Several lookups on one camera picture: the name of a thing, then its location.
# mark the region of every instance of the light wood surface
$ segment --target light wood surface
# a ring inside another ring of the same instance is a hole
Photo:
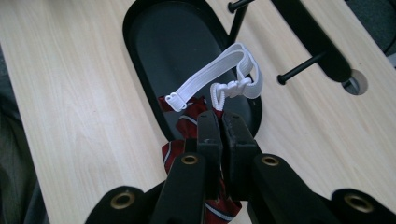
[[[0,0],[0,41],[51,223],[83,223],[120,185],[146,191],[165,179],[166,143],[122,39],[132,0]],[[364,74],[347,93],[314,65],[269,0],[249,8],[238,41],[265,75],[262,151],[283,157],[315,192],[362,190],[396,212],[396,73],[342,0],[304,0]],[[226,1],[209,1],[226,28]],[[233,223],[247,223],[243,211]]]

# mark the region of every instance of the black stand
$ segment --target black stand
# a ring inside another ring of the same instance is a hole
[[[204,223],[205,200],[219,193],[220,166],[227,194],[249,202],[253,223],[396,223],[394,214],[360,191],[337,190],[330,201],[318,196],[284,160],[262,154],[236,114],[218,121],[205,112],[198,130],[198,139],[188,141],[163,183],[147,193],[111,190],[87,223]]]
[[[308,10],[304,7],[301,0],[271,1],[288,23],[290,29],[297,35],[308,52],[313,56],[311,59],[315,59],[313,63],[318,63],[323,72],[331,80],[336,82],[348,81],[352,73],[349,63],[320,28]],[[299,71],[293,76],[302,72],[308,66],[297,66],[295,69]],[[286,81],[291,77],[287,77],[286,75],[281,76],[281,79],[278,81],[280,84],[285,85]]]

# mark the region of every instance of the gray fabric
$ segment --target gray fabric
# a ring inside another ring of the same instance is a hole
[[[3,223],[50,222],[0,48],[0,224]]]
[[[3,223],[23,223],[36,177],[29,151],[21,150],[0,112],[0,190]]]
[[[385,49],[396,35],[396,11],[389,0],[348,0],[347,4],[375,43]],[[387,55],[396,53],[396,44]]]

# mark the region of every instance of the brass grommet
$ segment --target brass grommet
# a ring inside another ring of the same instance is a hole
[[[135,196],[132,192],[123,192],[117,194],[111,199],[111,207],[114,209],[124,209],[134,203]]]
[[[181,161],[186,165],[194,165],[195,163],[198,162],[198,157],[188,155],[188,156],[181,158]]]
[[[349,206],[360,212],[371,213],[374,211],[373,205],[359,195],[347,194],[344,200]]]
[[[269,165],[269,166],[278,166],[279,160],[271,156],[265,156],[262,158],[262,163]]]

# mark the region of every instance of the white plastic clip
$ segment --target white plastic clip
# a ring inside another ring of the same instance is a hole
[[[170,95],[165,96],[165,101],[176,112],[187,108],[186,102],[184,102],[184,100],[176,92],[172,92]]]

